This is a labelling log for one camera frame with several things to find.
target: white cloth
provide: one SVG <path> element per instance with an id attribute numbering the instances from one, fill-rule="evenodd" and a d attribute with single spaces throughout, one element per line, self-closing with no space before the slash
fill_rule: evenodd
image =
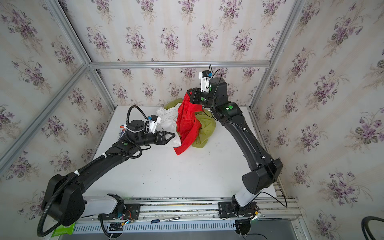
<path id="1" fill-rule="evenodd" d="M 170 147 L 181 146 L 180 137 L 176 132 L 176 128 L 177 128 L 176 120 L 177 120 L 177 115 L 179 114 L 177 110 L 179 109 L 180 105 L 181 103 L 178 103 L 176 106 L 168 110 L 164 108 L 159 108 L 158 110 L 156 110 L 157 116 L 161 117 L 161 122 L 160 124 L 157 125 L 156 130 L 162 131 L 164 129 L 164 131 L 173 132 L 175 134 L 175 137 L 172 138 L 172 140 L 169 141 L 169 143 L 166 146 L 170 146 Z"/>

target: pile of clothes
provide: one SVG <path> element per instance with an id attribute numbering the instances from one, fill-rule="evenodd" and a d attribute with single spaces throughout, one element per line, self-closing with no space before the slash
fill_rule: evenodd
<path id="1" fill-rule="evenodd" d="M 174 132 L 176 136 L 167 145 L 174 147 L 177 155 L 189 146 L 202 148 L 216 128 L 216 121 L 202 106 L 189 102 L 189 96 L 176 99 L 156 111 L 161 117 L 158 131 Z"/>

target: black mounting plate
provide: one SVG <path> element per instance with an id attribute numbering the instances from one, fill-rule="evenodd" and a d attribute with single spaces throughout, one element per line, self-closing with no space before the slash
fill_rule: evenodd
<path id="1" fill-rule="evenodd" d="M 128 220 L 129 219 L 129 212 L 131 212 L 131 218 L 132 219 L 139 219 L 139 213 L 140 213 L 140 206 L 141 204 L 124 204 L 125 207 L 127 208 L 127 212 L 125 213 L 125 215 L 122 217 L 122 220 Z M 115 220 L 112 218 L 112 216 L 109 216 L 108 214 L 105 214 L 103 216 L 103 220 Z"/>
<path id="2" fill-rule="evenodd" d="M 250 217 L 255 214 L 255 209 L 246 209 L 239 213 L 239 217 Z M 238 217 L 231 206 L 231 202 L 219 202 L 218 203 L 218 215 L 220 218 Z"/>

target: metal beam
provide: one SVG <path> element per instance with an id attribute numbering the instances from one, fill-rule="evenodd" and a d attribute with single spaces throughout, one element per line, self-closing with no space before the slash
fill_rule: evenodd
<path id="1" fill-rule="evenodd" d="M 267 71 L 264 73 L 259 87 L 256 89 L 256 93 L 253 95 L 252 101 L 251 101 L 251 109 L 254 109 L 257 102 L 259 101 L 264 89 L 267 86 L 267 82 L 269 77 L 272 74 L 272 71 L 275 70 L 277 62 L 279 57 L 284 51 L 284 47 L 288 41 L 289 36 L 291 35 L 291 32 L 293 31 L 294 27 L 296 26 L 296 20 L 301 14 L 301 10 L 303 9 L 303 5 L 306 0 L 296 0 L 293 4 L 293 7 L 291 9 L 291 12 L 288 15 L 288 19 L 284 24 L 283 30 L 280 33 L 280 38 L 277 41 L 277 44 L 274 47 L 272 57 L 271 57 L 271 64 L 270 67 L 267 69 Z"/>
<path id="2" fill-rule="evenodd" d="M 40 127 L 46 123 L 47 119 L 52 116 L 57 107 L 61 104 L 68 92 L 78 83 L 85 74 L 88 67 L 83 64 L 72 77 L 65 83 L 63 88 L 52 98 L 52 100 L 44 107 L 41 113 L 31 122 L 29 127 L 13 142 L 4 155 L 0 158 L 0 174 L 2 175 L 19 156 L 20 152 L 28 145 L 36 133 L 40 131 Z"/>
<path id="3" fill-rule="evenodd" d="M 96 70 L 89 70 L 88 71 L 89 77 L 91 78 L 92 82 L 94 83 L 97 91 L 99 91 L 101 98 L 106 102 L 107 107 L 111 112 L 115 111 L 116 109 L 116 103 L 113 101 L 111 95 L 109 94 L 105 84 L 101 80 L 99 74 L 96 72 Z"/>
<path id="4" fill-rule="evenodd" d="M 92 62 L 91 69 L 114 68 L 207 68 L 209 65 L 220 68 L 267 68 L 269 61 L 165 61 L 165 62 Z"/>
<path id="5" fill-rule="evenodd" d="M 47 4 L 47 7 L 51 11 L 53 17 L 56 19 L 57 24 L 59 25 L 61 31 L 64 33 L 64 36 L 68 39 L 78 58 L 82 61 L 82 63 L 90 63 L 91 59 L 89 58 L 87 52 L 77 37 L 76 32 L 74 31 L 71 23 L 61 8 L 58 0 L 45 0 L 45 3 Z"/>

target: wall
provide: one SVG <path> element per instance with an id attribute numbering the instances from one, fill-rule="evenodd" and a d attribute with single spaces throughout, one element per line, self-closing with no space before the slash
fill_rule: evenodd
<path id="1" fill-rule="evenodd" d="M 81 64 L 44 1 L 0 1 L 0 155 Z M 38 239 L 48 180 L 91 160 L 111 113 L 84 76 L 0 176 L 1 239 Z"/>
<path id="2" fill-rule="evenodd" d="M 293 0 L 60 1 L 92 61 L 269 60 Z M 101 70 L 118 105 L 161 105 L 199 86 L 200 69 Z M 232 101 L 249 105 L 264 69 L 227 69 Z M 113 89 L 124 88 L 122 100 Z M 149 96 L 145 91 L 153 91 Z"/>
<path id="3" fill-rule="evenodd" d="M 308 0 L 254 109 L 314 239 L 384 217 L 383 55 L 382 0 Z"/>

